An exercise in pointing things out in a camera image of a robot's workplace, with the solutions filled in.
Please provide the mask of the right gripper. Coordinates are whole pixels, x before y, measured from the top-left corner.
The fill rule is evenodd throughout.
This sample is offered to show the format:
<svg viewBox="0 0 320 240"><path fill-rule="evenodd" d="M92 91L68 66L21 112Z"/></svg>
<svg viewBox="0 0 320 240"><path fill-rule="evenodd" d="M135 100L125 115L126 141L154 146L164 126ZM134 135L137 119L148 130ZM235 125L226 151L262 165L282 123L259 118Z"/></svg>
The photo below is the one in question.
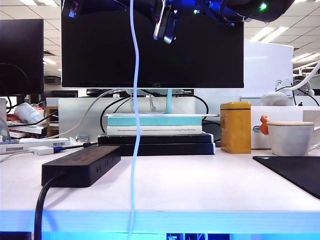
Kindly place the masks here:
<svg viewBox="0 0 320 240"><path fill-rule="evenodd" d="M163 38L166 44L170 44L174 39L177 19L172 12L177 10L182 15L192 15L195 10L194 0L155 0L151 4L151 12L154 14L154 32L153 39L160 40Z"/></svg>

